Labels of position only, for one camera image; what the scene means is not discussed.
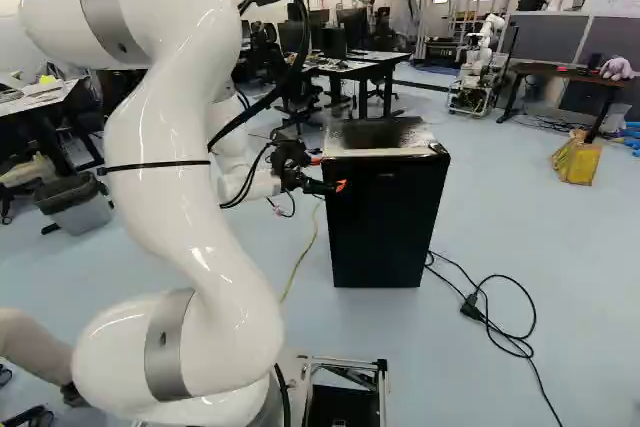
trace wire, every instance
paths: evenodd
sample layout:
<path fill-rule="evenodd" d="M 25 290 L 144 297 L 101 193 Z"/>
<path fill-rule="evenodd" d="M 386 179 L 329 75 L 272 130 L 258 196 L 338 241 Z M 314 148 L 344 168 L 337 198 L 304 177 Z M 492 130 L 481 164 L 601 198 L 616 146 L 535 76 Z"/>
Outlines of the wire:
<path fill-rule="evenodd" d="M 280 366 L 275 364 L 273 368 L 276 371 L 276 378 L 280 386 L 280 396 L 282 397 L 283 427 L 291 427 L 291 403 L 289 402 L 287 382 L 284 380 Z"/>
<path fill-rule="evenodd" d="M 296 277 L 298 268 L 300 267 L 300 264 L 302 263 L 304 258 L 307 256 L 307 254 L 311 250 L 311 247 L 313 247 L 313 244 L 318 238 L 318 221 L 316 220 L 316 212 L 318 211 L 318 207 L 320 207 L 321 205 L 322 205 L 322 202 L 318 202 L 316 206 L 313 208 L 313 212 L 311 213 L 311 219 L 313 220 L 313 236 L 311 237 L 311 240 L 309 241 L 309 244 L 307 245 L 307 247 L 300 254 L 300 257 L 298 257 L 298 260 L 296 260 L 296 263 L 293 265 L 293 270 L 291 271 L 289 280 L 287 280 L 287 285 L 285 286 L 284 291 L 282 292 L 282 296 L 280 297 L 281 304 L 283 304 L 284 301 L 287 300 L 287 296 L 291 291 L 291 286 L 293 285 L 293 279 L 295 279 Z"/>
<path fill-rule="evenodd" d="M 242 103 L 244 110 L 247 110 L 249 107 L 251 107 L 251 102 L 249 102 L 249 98 L 246 96 L 244 92 L 242 92 L 242 90 L 238 88 L 237 85 L 236 85 L 236 92 L 238 93 L 238 98 L 240 99 L 240 103 Z"/>
<path fill-rule="evenodd" d="M 304 62 L 307 58 L 307 54 L 309 53 L 309 39 L 311 37 L 310 24 L 309 24 L 309 14 L 307 12 L 307 7 L 304 4 L 303 0 L 293 0 L 293 2 L 297 5 L 298 10 L 300 11 L 300 15 L 302 16 L 302 22 L 304 25 L 302 39 L 300 41 L 300 45 L 298 47 L 298 53 L 296 55 L 293 64 L 287 69 L 286 73 L 281 76 L 276 85 L 271 91 L 260 100 L 258 100 L 255 104 L 249 107 L 247 110 L 241 112 L 236 117 L 231 119 L 207 144 L 207 149 L 210 151 L 213 146 L 220 141 L 220 139 L 224 138 L 230 132 L 234 131 L 241 125 L 245 124 L 249 119 L 258 115 L 263 110 L 269 108 L 271 104 L 281 96 L 282 89 L 285 85 L 287 85 L 294 76 L 298 75 L 302 71 L 302 67 L 304 66 Z M 240 11 L 240 15 L 242 15 L 249 6 L 253 3 L 253 0 L 243 0 L 238 5 L 238 9 Z"/>
<path fill-rule="evenodd" d="M 443 260 L 443 261 L 453 265 L 454 267 L 456 267 L 465 276 L 465 278 L 469 281 L 469 283 L 471 285 L 473 285 L 473 287 L 475 289 L 474 292 L 471 295 L 466 296 L 451 281 L 449 281 L 448 279 L 446 279 L 445 277 L 440 275 L 438 272 L 436 272 L 432 268 L 433 264 L 436 261 L 436 257 L 438 259 Z M 489 275 L 489 276 L 485 277 L 484 279 L 482 279 L 482 281 L 480 281 L 480 283 L 476 284 L 473 281 L 473 279 L 469 276 L 467 271 L 464 270 L 460 264 L 458 264 L 457 262 L 454 262 L 451 259 L 448 259 L 447 257 L 445 257 L 442 254 L 438 254 L 437 252 L 433 252 L 433 251 L 430 251 L 427 254 L 427 261 L 426 261 L 426 264 L 425 264 L 425 269 L 428 270 L 429 272 L 431 272 L 436 277 L 438 277 L 444 283 L 446 283 L 460 297 L 462 297 L 464 303 L 462 305 L 462 308 L 460 309 L 460 312 L 463 315 L 465 315 L 466 317 L 471 318 L 472 320 L 475 320 L 477 322 L 482 322 L 485 325 L 487 336 L 489 337 L 489 340 L 491 340 L 491 342 L 496 347 L 498 347 L 500 350 L 502 350 L 503 352 L 505 352 L 505 353 L 507 353 L 507 354 L 509 354 L 509 355 L 511 355 L 513 357 L 517 357 L 517 358 L 520 358 L 520 359 L 525 359 L 529 363 L 529 365 L 531 366 L 531 369 L 533 370 L 533 373 L 534 373 L 534 375 L 536 377 L 536 380 L 538 382 L 538 387 L 540 389 L 540 393 L 542 394 L 542 397 L 543 397 L 544 401 L 546 402 L 547 406 L 549 407 L 549 410 L 553 414 L 553 417 L 555 418 L 558 426 L 559 427 L 563 427 L 563 424 L 562 424 L 562 421 L 560 420 L 560 417 L 558 416 L 555 408 L 553 407 L 553 404 L 551 403 L 551 400 L 547 396 L 547 393 L 546 393 L 545 388 L 544 388 L 544 384 L 542 383 L 542 378 L 540 377 L 540 372 L 538 371 L 538 368 L 536 367 L 535 363 L 533 362 L 533 356 L 534 356 L 533 347 L 531 347 L 531 345 L 526 342 L 526 340 L 529 337 L 531 337 L 531 335 L 533 334 L 533 331 L 535 330 L 536 324 L 538 322 L 536 306 L 535 306 L 535 303 L 533 302 L 533 298 L 531 297 L 531 295 L 529 294 L 527 289 L 525 289 L 522 284 L 520 284 L 517 280 L 513 279 L 512 277 L 509 277 L 509 276 L 506 276 L 506 275 L 501 275 L 501 274 Z M 511 282 L 511 283 L 515 284 L 520 290 L 522 290 L 522 292 L 524 292 L 525 296 L 527 297 L 527 300 L 529 301 L 529 304 L 531 305 L 531 310 L 533 312 L 533 319 L 531 321 L 531 326 L 529 327 L 529 329 L 528 329 L 526 334 L 524 334 L 524 335 L 513 335 L 513 334 L 510 334 L 510 333 L 504 331 L 502 328 L 500 328 L 498 325 L 496 325 L 491 320 L 491 318 L 489 316 L 489 296 L 482 289 L 482 286 L 485 285 L 490 280 L 493 280 L 493 279 L 502 279 L 502 280 L 506 280 L 508 282 Z M 475 306 L 478 294 L 481 294 L 482 297 L 484 298 L 484 302 L 485 302 L 484 312 L 480 311 L 480 309 Z M 514 351 L 512 351 L 510 349 L 507 349 L 507 348 L 503 347 L 502 345 L 500 345 L 498 343 L 498 341 L 496 340 L 496 338 L 494 337 L 494 334 L 497 334 L 497 335 L 501 336 L 504 340 L 506 340 L 509 344 L 511 344 L 516 349 L 516 351 L 514 352 Z"/>
<path fill-rule="evenodd" d="M 271 200 L 269 197 L 265 197 L 265 199 L 267 199 L 267 202 L 269 202 L 269 204 L 271 205 L 271 207 L 273 207 L 273 210 L 277 212 L 279 217 L 284 217 L 285 219 L 291 219 L 294 215 L 296 215 L 296 201 L 293 198 L 293 195 L 291 195 L 291 192 L 289 192 L 288 190 L 285 190 L 284 193 L 287 194 L 291 199 L 292 207 L 291 207 L 290 214 L 287 214 L 286 212 L 283 212 L 282 210 L 280 210 L 280 206 L 274 203 L 273 200 Z"/>
<path fill-rule="evenodd" d="M 251 190 L 251 185 L 253 184 L 253 179 L 254 179 L 254 177 L 256 175 L 256 170 L 258 169 L 258 164 L 260 163 L 260 158 L 267 151 L 267 149 L 269 147 L 271 147 L 272 145 L 274 145 L 274 143 L 273 142 L 269 142 L 268 144 L 265 144 L 265 146 L 262 148 L 262 150 L 260 150 L 260 152 L 256 156 L 256 159 L 253 161 L 253 164 L 249 168 L 249 172 L 247 173 L 247 177 L 245 178 L 244 183 L 242 184 L 242 187 L 240 187 L 240 190 L 233 197 L 233 199 L 229 200 L 228 202 L 224 202 L 224 203 L 220 204 L 220 208 L 221 209 L 230 209 L 232 207 L 237 206 L 244 199 L 246 199 L 247 195 L 249 194 L 249 191 Z"/>

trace black cable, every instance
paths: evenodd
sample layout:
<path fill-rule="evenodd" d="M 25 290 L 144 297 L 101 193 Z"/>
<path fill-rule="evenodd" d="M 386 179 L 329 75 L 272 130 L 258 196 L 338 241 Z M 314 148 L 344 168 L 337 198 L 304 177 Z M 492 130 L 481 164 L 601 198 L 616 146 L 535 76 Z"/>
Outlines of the black cable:
<path fill-rule="evenodd" d="M 435 263 L 435 258 L 436 257 L 441 259 L 441 260 L 443 260 L 443 261 L 445 261 L 445 262 L 447 262 L 447 263 L 449 263 L 449 264 L 451 264 L 451 265 L 453 265 L 453 266 L 455 266 L 456 268 L 458 268 L 458 270 L 460 272 L 462 272 L 462 274 L 469 281 L 469 283 L 471 283 L 471 285 L 473 285 L 473 287 L 475 289 L 474 292 L 471 295 L 468 295 L 468 296 L 465 295 L 451 281 L 449 281 L 448 279 L 446 279 L 445 277 L 440 275 L 438 272 L 436 272 L 431 267 Z M 534 356 L 533 347 L 531 347 L 531 345 L 526 342 L 526 340 L 529 337 L 531 337 L 531 335 L 533 334 L 533 331 L 535 330 L 536 324 L 538 322 L 536 306 L 535 306 L 535 303 L 533 302 L 533 298 L 531 297 L 531 295 L 529 294 L 527 289 L 525 289 L 525 287 L 522 284 L 520 284 L 517 280 L 513 279 L 512 277 L 509 277 L 509 276 L 506 276 L 506 275 L 502 275 L 502 274 L 489 275 L 489 276 L 485 277 L 484 279 L 482 279 L 482 281 L 480 281 L 480 283 L 476 284 L 473 281 L 473 279 L 469 276 L 467 271 L 464 270 L 460 264 L 454 262 L 451 259 L 448 259 L 447 257 L 443 256 L 442 254 L 438 254 L 437 252 L 433 252 L 433 251 L 430 251 L 427 254 L 427 262 L 425 264 L 425 269 L 428 270 L 429 272 L 431 272 L 436 277 L 438 277 L 440 280 L 442 280 L 444 283 L 446 283 L 449 287 L 451 287 L 458 295 L 460 295 L 460 297 L 463 299 L 463 304 L 462 304 L 462 307 L 460 309 L 460 312 L 463 315 L 465 315 L 466 317 L 469 317 L 470 319 L 475 320 L 476 322 L 483 323 L 485 325 L 487 336 L 489 337 L 489 340 L 491 340 L 491 342 L 496 347 L 498 347 L 500 350 L 502 350 L 503 352 L 505 352 L 505 353 L 507 353 L 507 354 L 509 354 L 509 355 L 511 355 L 513 357 L 525 359 L 529 363 L 529 365 L 533 369 L 534 375 L 536 376 L 536 380 L 538 382 L 538 387 L 540 389 L 540 393 L 542 394 L 542 397 L 543 397 L 544 401 L 546 402 L 547 406 L 549 407 L 549 410 L 553 414 L 553 417 L 555 418 L 558 426 L 559 427 L 563 427 L 562 421 L 560 420 L 560 417 L 558 416 L 555 408 L 553 407 L 553 404 L 551 403 L 551 400 L 547 396 L 547 393 L 546 393 L 546 391 L 544 389 L 544 384 L 542 383 L 542 378 L 540 377 L 540 372 L 538 372 L 538 368 L 536 367 L 535 363 L 533 362 L 533 356 Z M 531 305 L 531 310 L 533 312 L 533 320 L 531 321 L 531 326 L 530 326 L 530 328 L 529 328 L 529 330 L 527 331 L 526 334 L 524 334 L 524 335 L 513 335 L 513 334 L 510 334 L 508 332 L 505 332 L 502 328 L 500 328 L 498 325 L 496 325 L 490 319 L 490 316 L 489 316 L 489 296 L 482 289 L 482 286 L 485 285 L 487 282 L 489 282 L 492 279 L 503 279 L 503 280 L 509 281 L 509 282 L 515 284 L 520 290 L 522 290 L 522 292 L 524 292 L 525 296 L 527 297 L 527 300 L 529 301 L 529 304 Z M 481 294 L 482 297 L 484 298 L 484 301 L 485 301 L 485 310 L 484 310 L 484 312 L 482 312 L 475 305 L 476 302 L 477 302 L 478 294 Z M 500 335 L 504 340 L 506 340 L 509 344 L 511 344 L 517 350 L 517 352 L 514 352 L 514 351 L 512 351 L 510 349 L 507 349 L 507 348 L 503 347 L 502 345 L 500 345 L 498 343 L 498 341 L 494 338 L 493 334 Z"/>
<path fill-rule="evenodd" d="M 289 403 L 287 382 L 284 380 L 280 366 L 275 364 L 273 368 L 276 371 L 278 385 L 280 386 L 280 395 L 282 396 L 283 427 L 291 427 L 291 404 Z"/>
<path fill-rule="evenodd" d="M 249 107 L 251 107 L 251 102 L 249 102 L 249 98 L 244 92 L 242 92 L 242 90 L 238 88 L 237 85 L 236 85 L 236 92 L 238 93 L 238 98 L 240 99 L 240 103 L 242 103 L 244 110 L 247 110 Z"/>
<path fill-rule="evenodd" d="M 284 193 L 287 194 L 289 196 L 289 198 L 291 199 L 291 213 L 290 214 L 287 214 L 286 212 L 282 212 L 282 210 L 280 210 L 279 206 L 277 206 L 275 204 L 275 202 L 273 202 L 273 200 L 271 200 L 269 197 L 265 197 L 265 198 L 267 199 L 267 202 L 269 202 L 271 207 L 273 207 L 274 210 L 277 210 L 279 212 L 280 217 L 284 217 L 285 219 L 290 219 L 294 215 L 296 215 L 296 201 L 293 198 L 293 195 L 291 195 L 291 192 L 289 192 L 288 190 L 285 190 Z"/>
<path fill-rule="evenodd" d="M 269 147 L 271 147 L 272 145 L 273 145 L 273 142 L 269 142 L 268 144 L 265 144 L 265 146 L 262 148 L 262 150 L 260 150 L 260 152 L 256 156 L 255 160 L 253 161 L 253 164 L 249 168 L 249 172 L 247 173 L 247 177 L 245 178 L 244 183 L 242 184 L 242 187 L 240 187 L 240 190 L 233 197 L 233 199 L 229 200 L 228 202 L 224 202 L 224 203 L 220 204 L 220 208 L 221 209 L 230 209 L 232 207 L 237 206 L 244 199 L 246 199 L 247 195 L 249 194 L 249 191 L 251 190 L 251 184 L 253 184 L 253 179 L 254 179 L 254 177 L 256 175 L 256 170 L 258 169 L 258 164 L 260 163 L 260 158 L 264 155 L 264 153 L 267 151 L 267 149 Z"/>
<path fill-rule="evenodd" d="M 249 119 L 256 116 L 263 110 L 269 108 L 271 104 L 282 95 L 282 89 L 284 88 L 284 86 L 288 84 L 295 75 L 298 75 L 302 71 L 302 67 L 304 66 L 307 54 L 309 53 L 309 39 L 311 36 L 309 27 L 309 14 L 303 0 L 293 1 L 300 11 L 304 26 L 302 32 L 302 40 L 300 42 L 300 46 L 298 48 L 298 52 L 295 60 L 293 61 L 293 64 L 291 64 L 287 72 L 276 82 L 275 87 L 271 89 L 271 91 L 267 95 L 262 97 L 247 110 L 241 112 L 235 118 L 231 119 L 231 121 L 227 123 L 227 125 L 225 125 L 220 130 L 220 132 L 218 132 L 213 137 L 213 139 L 209 141 L 209 143 L 207 144 L 207 148 L 209 151 L 220 139 L 240 127 L 242 124 L 246 123 Z M 239 4 L 238 9 L 240 10 L 241 15 L 244 13 L 244 11 L 246 11 L 247 8 L 249 8 L 249 5 L 251 5 L 252 2 L 252 0 L 243 0 Z"/>

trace trash bin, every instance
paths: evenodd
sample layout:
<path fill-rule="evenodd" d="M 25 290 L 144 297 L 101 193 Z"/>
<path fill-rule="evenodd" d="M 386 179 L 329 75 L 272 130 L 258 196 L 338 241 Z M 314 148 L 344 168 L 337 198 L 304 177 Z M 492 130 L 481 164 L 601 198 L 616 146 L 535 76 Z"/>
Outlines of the trash bin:
<path fill-rule="evenodd" d="M 80 235 L 108 223 L 113 214 L 106 185 L 91 172 L 65 177 L 38 188 L 35 203 L 61 229 Z"/>

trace robot arm in background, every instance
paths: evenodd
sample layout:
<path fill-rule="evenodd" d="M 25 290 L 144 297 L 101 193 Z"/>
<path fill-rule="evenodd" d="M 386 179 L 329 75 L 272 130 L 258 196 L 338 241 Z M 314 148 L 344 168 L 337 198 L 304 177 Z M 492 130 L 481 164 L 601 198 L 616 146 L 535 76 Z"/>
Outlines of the robot arm in background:
<path fill-rule="evenodd" d="M 478 74 L 482 68 L 491 62 L 493 51 L 489 48 L 491 37 L 504 27 L 505 20 L 495 14 L 489 14 L 480 29 L 480 32 L 467 34 L 476 40 L 472 48 L 467 51 L 467 63 L 473 65 L 474 72 Z"/>
<path fill-rule="evenodd" d="M 124 418 L 249 424 L 284 329 L 267 280 L 222 216 L 207 165 L 211 132 L 241 109 L 224 94 L 241 45 L 235 3 L 21 0 L 20 17 L 54 59 L 150 67 L 107 123 L 108 181 L 129 234 L 190 284 L 98 314 L 77 342 L 76 385 Z M 246 133 L 234 134 L 215 146 L 225 179 L 245 168 Z"/>

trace black box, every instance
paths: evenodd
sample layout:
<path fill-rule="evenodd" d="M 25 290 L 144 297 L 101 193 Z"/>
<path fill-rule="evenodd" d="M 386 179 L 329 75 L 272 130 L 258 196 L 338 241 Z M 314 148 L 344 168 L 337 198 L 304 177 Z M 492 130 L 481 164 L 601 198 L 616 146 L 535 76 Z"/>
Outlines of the black box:
<path fill-rule="evenodd" d="M 419 287 L 449 168 L 419 117 L 337 121 L 325 138 L 336 287 Z"/>

